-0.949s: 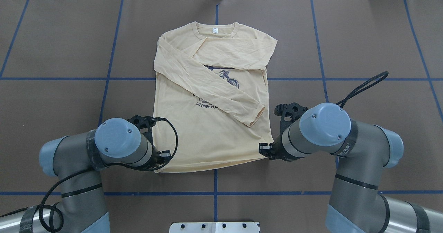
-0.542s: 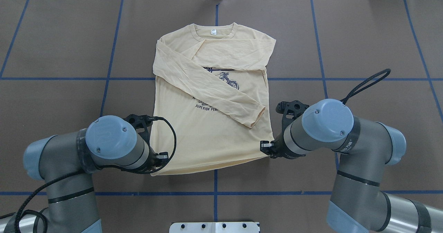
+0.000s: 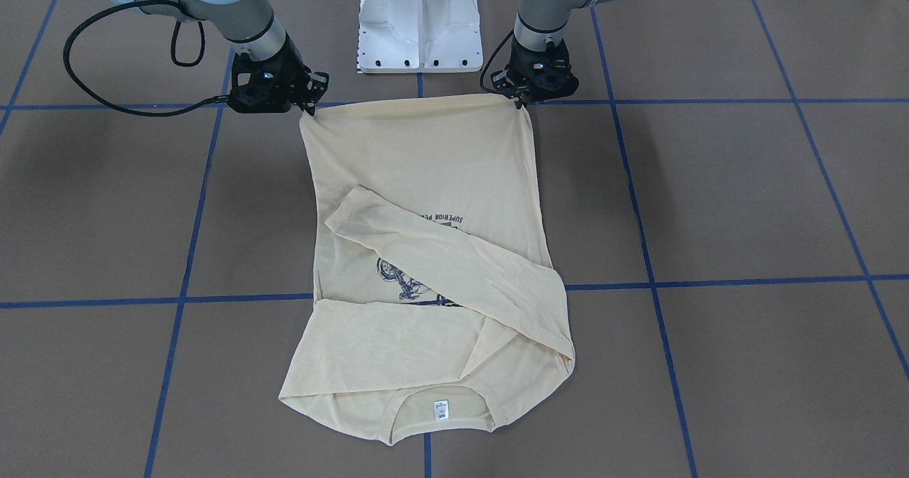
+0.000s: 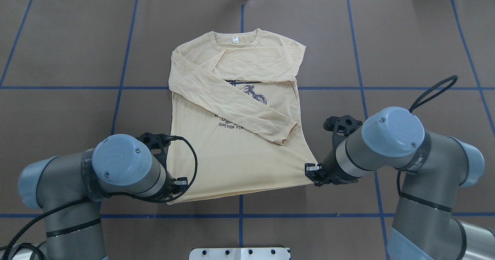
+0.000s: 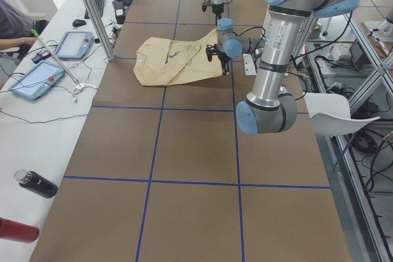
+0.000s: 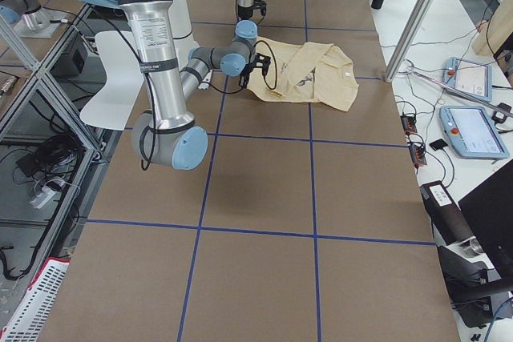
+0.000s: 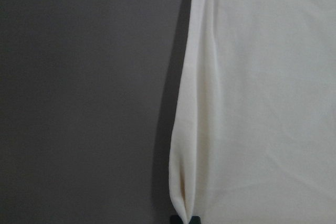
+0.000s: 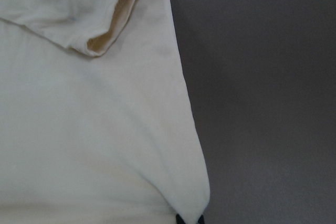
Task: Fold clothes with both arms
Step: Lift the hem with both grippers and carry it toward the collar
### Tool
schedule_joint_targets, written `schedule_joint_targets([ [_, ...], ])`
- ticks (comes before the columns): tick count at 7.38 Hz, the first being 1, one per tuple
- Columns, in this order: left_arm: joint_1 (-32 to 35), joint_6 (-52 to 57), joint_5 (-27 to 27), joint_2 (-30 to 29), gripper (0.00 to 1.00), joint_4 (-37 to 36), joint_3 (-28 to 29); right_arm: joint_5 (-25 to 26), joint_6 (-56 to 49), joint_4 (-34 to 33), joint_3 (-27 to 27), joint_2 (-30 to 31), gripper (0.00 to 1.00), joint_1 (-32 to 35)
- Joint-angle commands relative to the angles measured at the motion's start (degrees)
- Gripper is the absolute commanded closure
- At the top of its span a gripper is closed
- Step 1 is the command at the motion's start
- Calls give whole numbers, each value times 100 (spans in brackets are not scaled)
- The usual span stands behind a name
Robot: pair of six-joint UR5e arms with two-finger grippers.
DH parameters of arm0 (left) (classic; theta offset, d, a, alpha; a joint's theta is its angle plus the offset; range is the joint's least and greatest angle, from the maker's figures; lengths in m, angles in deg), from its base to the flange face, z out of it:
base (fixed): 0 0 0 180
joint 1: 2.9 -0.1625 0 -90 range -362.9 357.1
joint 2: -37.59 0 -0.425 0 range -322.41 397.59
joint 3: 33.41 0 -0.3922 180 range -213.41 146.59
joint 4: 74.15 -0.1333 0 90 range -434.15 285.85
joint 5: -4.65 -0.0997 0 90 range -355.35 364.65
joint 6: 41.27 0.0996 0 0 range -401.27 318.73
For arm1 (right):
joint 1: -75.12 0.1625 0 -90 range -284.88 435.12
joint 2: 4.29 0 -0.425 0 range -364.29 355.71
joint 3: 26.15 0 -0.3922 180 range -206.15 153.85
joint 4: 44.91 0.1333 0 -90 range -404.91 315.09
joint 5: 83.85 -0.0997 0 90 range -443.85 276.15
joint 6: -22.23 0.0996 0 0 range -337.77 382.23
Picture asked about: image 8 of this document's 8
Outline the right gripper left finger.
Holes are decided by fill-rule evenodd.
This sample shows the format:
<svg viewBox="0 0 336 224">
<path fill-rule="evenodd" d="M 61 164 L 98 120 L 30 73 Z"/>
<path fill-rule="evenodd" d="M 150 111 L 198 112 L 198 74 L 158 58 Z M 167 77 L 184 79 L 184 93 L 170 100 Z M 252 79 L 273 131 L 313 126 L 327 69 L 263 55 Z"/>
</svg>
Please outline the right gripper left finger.
<svg viewBox="0 0 336 224">
<path fill-rule="evenodd" d="M 176 224 L 186 224 L 179 214 L 177 214 L 175 217 L 176 217 Z"/>
</svg>

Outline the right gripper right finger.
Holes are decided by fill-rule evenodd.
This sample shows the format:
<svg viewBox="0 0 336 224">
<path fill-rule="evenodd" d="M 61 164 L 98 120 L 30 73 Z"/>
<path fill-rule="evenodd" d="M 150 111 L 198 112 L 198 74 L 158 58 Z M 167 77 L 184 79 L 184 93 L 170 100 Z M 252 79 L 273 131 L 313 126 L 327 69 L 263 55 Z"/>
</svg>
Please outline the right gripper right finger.
<svg viewBox="0 0 336 224">
<path fill-rule="evenodd" d="M 204 216 L 201 215 L 197 221 L 197 224 L 205 224 L 205 219 L 204 219 Z"/>
</svg>

